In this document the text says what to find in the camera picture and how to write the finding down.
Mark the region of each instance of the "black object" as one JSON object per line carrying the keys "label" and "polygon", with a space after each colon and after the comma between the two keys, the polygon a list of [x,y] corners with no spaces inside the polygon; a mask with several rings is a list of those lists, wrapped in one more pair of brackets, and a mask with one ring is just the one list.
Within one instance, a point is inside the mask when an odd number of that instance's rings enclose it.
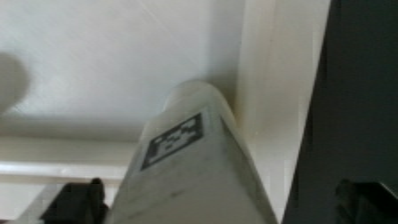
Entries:
{"label": "black object", "polygon": [[68,183],[41,216],[45,224],[102,224],[109,211],[104,199],[100,178],[91,183]]}
{"label": "black object", "polygon": [[379,182],[352,183],[343,180],[336,188],[336,196],[338,223],[398,223],[398,200]]}

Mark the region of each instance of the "white wall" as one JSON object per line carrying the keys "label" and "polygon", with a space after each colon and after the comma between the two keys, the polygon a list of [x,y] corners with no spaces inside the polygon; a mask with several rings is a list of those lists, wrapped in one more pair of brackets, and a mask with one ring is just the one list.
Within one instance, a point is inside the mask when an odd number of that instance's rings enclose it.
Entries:
{"label": "white wall", "polygon": [[0,137],[0,218],[16,219],[47,184],[100,177],[114,201],[137,144]]}
{"label": "white wall", "polygon": [[2,134],[132,141],[183,81],[233,99],[246,0],[0,5]]}
{"label": "white wall", "polygon": [[283,220],[331,0],[247,0],[237,119]]}

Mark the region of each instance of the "white surface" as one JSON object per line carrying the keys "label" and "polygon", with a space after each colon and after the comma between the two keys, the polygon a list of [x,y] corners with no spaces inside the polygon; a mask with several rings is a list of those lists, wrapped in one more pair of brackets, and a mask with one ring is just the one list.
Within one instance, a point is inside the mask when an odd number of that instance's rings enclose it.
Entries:
{"label": "white surface", "polygon": [[[207,83],[189,82],[169,100],[164,113],[146,125],[105,223],[274,224],[246,144],[230,133],[237,130],[224,97]],[[203,137],[185,145],[199,133]]]}
{"label": "white surface", "polygon": [[183,81],[233,99],[244,4],[0,0],[2,134],[137,141]]}
{"label": "white surface", "polygon": [[[235,109],[281,220],[329,0],[0,5],[0,135],[137,140],[183,81],[210,80],[233,98],[242,40]],[[0,193],[32,199],[43,183],[8,177]]]}
{"label": "white surface", "polygon": [[237,117],[283,220],[331,0],[247,0]]}
{"label": "white surface", "polygon": [[102,177],[114,201],[134,143],[0,137],[0,217],[16,219],[47,184]]}

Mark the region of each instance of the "black qr-style marker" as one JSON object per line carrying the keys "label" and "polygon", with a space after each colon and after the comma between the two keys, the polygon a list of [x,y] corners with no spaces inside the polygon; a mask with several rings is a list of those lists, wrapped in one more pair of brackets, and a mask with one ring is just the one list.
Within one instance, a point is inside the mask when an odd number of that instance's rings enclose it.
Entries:
{"label": "black qr-style marker", "polygon": [[198,114],[153,140],[141,170],[159,163],[203,138],[203,117]]}

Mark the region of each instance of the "ceiling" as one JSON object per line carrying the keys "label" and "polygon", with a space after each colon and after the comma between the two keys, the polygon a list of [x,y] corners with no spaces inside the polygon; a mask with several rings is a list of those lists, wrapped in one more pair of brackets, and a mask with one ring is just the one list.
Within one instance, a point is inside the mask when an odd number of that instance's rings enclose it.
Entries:
{"label": "ceiling", "polygon": [[173,87],[235,96],[246,0],[0,0],[0,134],[136,141]]}

